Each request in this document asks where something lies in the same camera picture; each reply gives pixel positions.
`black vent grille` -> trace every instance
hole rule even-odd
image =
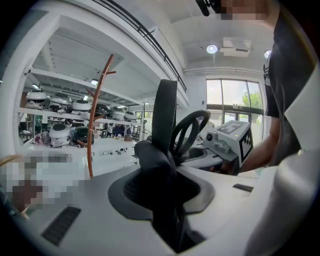
[[[81,209],[68,206],[47,227],[42,236],[55,246],[59,246],[80,212]]]

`window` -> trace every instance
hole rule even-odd
[[[264,133],[264,125],[263,125],[263,118],[262,114],[252,114],[251,116],[251,132],[252,132],[252,139],[253,139],[253,146],[257,145]]]
[[[235,113],[228,113],[225,112],[224,113],[224,122],[229,122],[231,120],[236,120],[236,114]]]
[[[214,126],[220,126],[222,124],[222,111],[221,110],[214,110],[208,109],[211,113],[210,122],[214,124]]]
[[[222,105],[222,90],[220,80],[208,80],[206,82],[207,104]]]
[[[223,104],[250,107],[245,81],[222,80],[222,91]]]
[[[264,111],[257,82],[212,79],[207,80],[207,110],[210,121],[220,126],[230,120],[251,123],[253,145],[263,138]]]
[[[250,93],[251,108],[263,109],[261,92],[257,82],[247,82]]]
[[[144,112],[144,120],[146,120],[146,123],[144,125],[146,134],[149,136],[151,135],[151,131],[152,131],[152,118],[153,118],[153,112],[152,111],[146,111]],[[135,112],[135,117],[137,120],[141,120],[141,115],[142,115],[142,111],[140,112]]]

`white wall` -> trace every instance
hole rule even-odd
[[[207,109],[207,78],[205,75],[185,75],[184,83],[187,88],[186,95],[189,99],[187,109],[177,109],[176,121],[180,122],[194,111]]]
[[[156,29],[154,31],[153,36],[157,40],[157,42],[161,45],[161,47],[163,48],[165,53],[168,55],[168,57],[170,58],[170,60],[172,61],[173,65],[174,65],[175,69],[178,71],[180,77],[182,78],[182,80],[185,83],[185,74],[182,69],[182,65],[179,62],[179,59],[178,59],[176,53],[174,52],[174,50],[171,48],[170,44],[168,43],[167,39],[162,34],[161,30]]]
[[[179,109],[177,111],[177,122],[185,118],[188,114],[197,110],[207,109],[207,79],[237,79],[258,82],[262,94],[263,109],[266,110],[266,92],[264,78],[262,73],[238,72],[238,71],[209,71],[208,73],[185,74],[185,85],[187,87],[187,96],[189,98],[189,108],[187,110]],[[271,118],[264,116],[263,136],[265,137],[270,129]]]

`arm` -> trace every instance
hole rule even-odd
[[[280,120],[271,117],[269,134],[253,149],[240,169],[240,173],[267,165],[275,151],[280,136]]]

